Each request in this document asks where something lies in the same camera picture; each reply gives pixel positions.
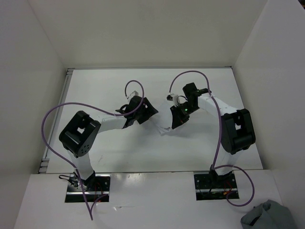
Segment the white skirt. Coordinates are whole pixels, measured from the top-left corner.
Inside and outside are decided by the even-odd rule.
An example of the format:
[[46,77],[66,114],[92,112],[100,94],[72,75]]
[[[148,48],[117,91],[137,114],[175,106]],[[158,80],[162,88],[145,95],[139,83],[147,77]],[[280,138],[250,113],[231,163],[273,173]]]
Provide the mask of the white skirt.
[[171,112],[172,106],[173,103],[171,101],[164,100],[157,108],[158,113],[151,117],[151,121],[160,135],[168,134],[173,130],[173,114]]

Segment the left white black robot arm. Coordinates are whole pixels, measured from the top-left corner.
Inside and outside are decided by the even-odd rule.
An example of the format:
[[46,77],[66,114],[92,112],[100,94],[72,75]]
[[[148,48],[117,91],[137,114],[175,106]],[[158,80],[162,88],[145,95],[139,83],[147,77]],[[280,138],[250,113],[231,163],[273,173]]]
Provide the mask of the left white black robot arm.
[[93,117],[84,111],[78,111],[59,136],[60,142],[74,164],[74,174],[79,178],[78,185],[83,190],[88,191],[97,183],[89,157],[89,150],[92,148],[97,134],[115,129],[125,129],[133,125],[134,122],[142,124],[157,113],[157,109],[146,97],[141,98],[137,95],[111,115]]

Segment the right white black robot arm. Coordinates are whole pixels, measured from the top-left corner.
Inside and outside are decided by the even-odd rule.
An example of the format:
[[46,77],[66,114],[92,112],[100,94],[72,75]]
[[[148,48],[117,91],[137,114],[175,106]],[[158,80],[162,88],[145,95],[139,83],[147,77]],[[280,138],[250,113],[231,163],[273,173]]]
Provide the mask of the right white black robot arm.
[[185,102],[177,94],[168,94],[166,99],[173,102],[172,129],[186,123],[190,114],[202,109],[218,119],[220,139],[209,169],[209,182],[220,187],[229,179],[233,166],[240,154],[256,141],[250,112],[229,106],[212,94],[208,88],[198,89],[195,83],[183,87]]

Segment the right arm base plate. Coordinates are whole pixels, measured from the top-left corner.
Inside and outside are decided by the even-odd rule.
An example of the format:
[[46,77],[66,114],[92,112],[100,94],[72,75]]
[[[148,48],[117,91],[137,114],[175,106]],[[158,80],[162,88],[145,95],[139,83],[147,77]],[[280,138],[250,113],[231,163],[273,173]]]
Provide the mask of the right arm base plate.
[[237,183],[233,172],[218,176],[212,172],[194,173],[196,200],[239,199]]

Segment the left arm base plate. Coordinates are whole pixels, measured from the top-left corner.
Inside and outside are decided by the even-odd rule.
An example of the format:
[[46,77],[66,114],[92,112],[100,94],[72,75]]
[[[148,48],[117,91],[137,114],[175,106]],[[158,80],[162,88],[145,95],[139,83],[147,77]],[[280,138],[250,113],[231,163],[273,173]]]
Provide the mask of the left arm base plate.
[[[75,174],[59,175],[60,179],[64,179],[68,182],[65,203],[83,203],[84,198],[81,190],[81,185],[76,178]],[[111,184],[110,174],[96,174],[93,184],[89,187],[84,185],[84,193],[89,203],[93,203],[96,199],[100,198],[98,202],[109,201],[109,191]]]

